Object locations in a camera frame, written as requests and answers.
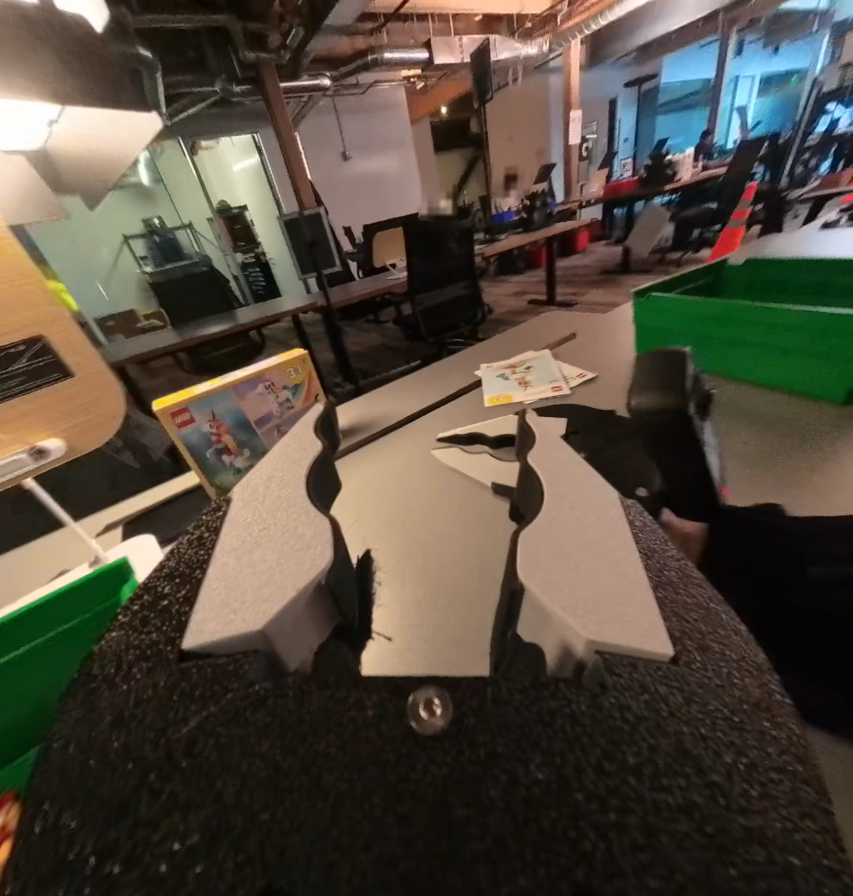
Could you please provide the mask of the person's right hand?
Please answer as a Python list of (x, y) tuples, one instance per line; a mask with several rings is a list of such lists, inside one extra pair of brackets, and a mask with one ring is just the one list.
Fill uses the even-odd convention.
[(695, 566), (700, 567), (710, 540), (710, 525), (706, 522), (686, 520), (664, 508), (658, 524), (670, 542), (679, 548)]

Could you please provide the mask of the softbox light panel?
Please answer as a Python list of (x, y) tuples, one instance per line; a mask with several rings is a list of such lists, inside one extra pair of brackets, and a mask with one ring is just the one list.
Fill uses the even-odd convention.
[(94, 209), (163, 128), (161, 68), (111, 2), (0, 1), (0, 220)]

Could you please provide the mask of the yellow lego box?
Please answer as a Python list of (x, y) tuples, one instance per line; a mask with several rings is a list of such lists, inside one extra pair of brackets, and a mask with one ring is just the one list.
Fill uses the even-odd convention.
[(208, 496), (226, 496), (325, 394), (306, 350), (290, 350), (152, 403)]

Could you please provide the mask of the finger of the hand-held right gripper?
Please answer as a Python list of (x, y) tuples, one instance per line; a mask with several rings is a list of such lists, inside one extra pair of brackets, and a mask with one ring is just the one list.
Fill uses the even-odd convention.
[(485, 440), (497, 439), (502, 436), (515, 437), (519, 424), (517, 414), (509, 414), (499, 418), (480, 421), (464, 427), (457, 427), (440, 432), (436, 435), (436, 442), (443, 444), (456, 444), (456, 439), (474, 437), (476, 443)]
[(439, 446), (431, 451), (432, 458), (467, 479), (477, 482), (492, 497), (503, 502), (510, 519), (510, 510), (518, 481), (518, 462), (501, 460), (488, 450), (472, 451), (470, 447)]

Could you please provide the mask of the black mesh office chair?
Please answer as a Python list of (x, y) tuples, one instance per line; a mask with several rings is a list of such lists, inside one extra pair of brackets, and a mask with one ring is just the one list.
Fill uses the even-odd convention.
[(437, 357), (475, 346), (487, 320), (469, 220), (418, 216), (404, 224), (407, 304), (396, 321), (403, 337)]

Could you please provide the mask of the grey monitor on pole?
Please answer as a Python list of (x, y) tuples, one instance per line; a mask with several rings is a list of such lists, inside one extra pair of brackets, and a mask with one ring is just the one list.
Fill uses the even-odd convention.
[(348, 354), (327, 282), (328, 274), (341, 270), (341, 262), (326, 210), (322, 206), (298, 210), (282, 215), (279, 223), (300, 279), (316, 281), (320, 315), (333, 357), (342, 379), (357, 396), (362, 392), (360, 377)]

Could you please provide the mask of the dark office table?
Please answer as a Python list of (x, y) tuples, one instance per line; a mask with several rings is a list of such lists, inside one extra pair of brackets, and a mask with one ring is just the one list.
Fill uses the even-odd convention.
[(119, 340), (104, 345), (99, 353), (114, 371), (132, 365), (176, 357), (190, 349), (226, 339), (234, 335), (265, 330), (278, 323), (311, 313), (322, 313), (328, 303), (320, 293), (308, 297), (310, 302), (289, 306), (284, 299), (273, 299), (254, 306), (179, 324), (164, 330)]

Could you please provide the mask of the green plastic bin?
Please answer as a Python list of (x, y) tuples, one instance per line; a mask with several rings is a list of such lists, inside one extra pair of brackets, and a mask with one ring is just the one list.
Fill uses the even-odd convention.
[(632, 297), (639, 353), (685, 348), (706, 374), (853, 404), (853, 259), (721, 259)]
[(62, 694), (137, 587), (121, 558), (0, 617), (0, 791), (27, 786)]

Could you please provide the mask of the orange traffic cone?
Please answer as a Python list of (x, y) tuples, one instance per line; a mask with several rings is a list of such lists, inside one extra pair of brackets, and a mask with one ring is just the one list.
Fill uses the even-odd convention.
[(707, 263), (715, 263), (727, 258), (740, 248), (752, 215), (758, 186), (759, 183), (757, 181), (752, 181), (746, 185), (736, 207), (715, 242), (712, 252), (708, 256)]

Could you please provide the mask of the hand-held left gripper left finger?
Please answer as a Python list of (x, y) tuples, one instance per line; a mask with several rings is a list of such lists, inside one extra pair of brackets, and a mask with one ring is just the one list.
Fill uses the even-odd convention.
[(285, 674), (309, 671), (335, 637), (372, 637), (368, 567), (332, 515), (342, 485), (336, 409), (316, 403), (236, 485), (183, 636), (192, 657), (257, 652)]

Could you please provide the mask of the long wooden office table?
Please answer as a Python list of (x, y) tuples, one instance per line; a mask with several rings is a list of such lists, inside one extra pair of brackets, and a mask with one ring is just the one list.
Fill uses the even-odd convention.
[(544, 297), (531, 297), (527, 304), (536, 308), (543, 309), (572, 309), (577, 307), (578, 300), (571, 298), (558, 298), (557, 294), (557, 248), (556, 239), (571, 232), (582, 232), (590, 230), (593, 222), (591, 220), (571, 219), (545, 226), (538, 230), (521, 232), (509, 235), (497, 241), (477, 245), (474, 249), (474, 255), (477, 261), (489, 262), (499, 256), (523, 249), (531, 245), (542, 245), (544, 247)]

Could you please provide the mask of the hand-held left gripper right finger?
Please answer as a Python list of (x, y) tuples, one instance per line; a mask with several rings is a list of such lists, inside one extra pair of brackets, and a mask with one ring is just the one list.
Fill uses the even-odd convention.
[(599, 655), (668, 664), (676, 649), (619, 493), (549, 418), (522, 410), (491, 673), (570, 678)]

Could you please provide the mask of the white stand with wooden board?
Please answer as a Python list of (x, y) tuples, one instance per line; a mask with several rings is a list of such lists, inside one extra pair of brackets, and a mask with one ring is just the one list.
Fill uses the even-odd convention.
[(150, 534), (103, 548), (37, 478), (101, 447), (117, 431), (126, 400), (117, 378), (57, 306), (27, 253), (0, 221), (0, 493), (20, 487), (78, 538), (77, 568), (3, 604), (0, 618), (124, 559), (143, 581), (163, 559)]

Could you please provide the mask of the tan backed office chair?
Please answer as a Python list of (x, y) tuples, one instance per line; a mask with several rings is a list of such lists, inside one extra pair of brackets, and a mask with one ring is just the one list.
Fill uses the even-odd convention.
[(394, 266), (407, 263), (405, 226), (420, 217), (418, 212), (366, 223), (362, 230), (362, 247), (358, 258), (360, 278), (385, 273)]

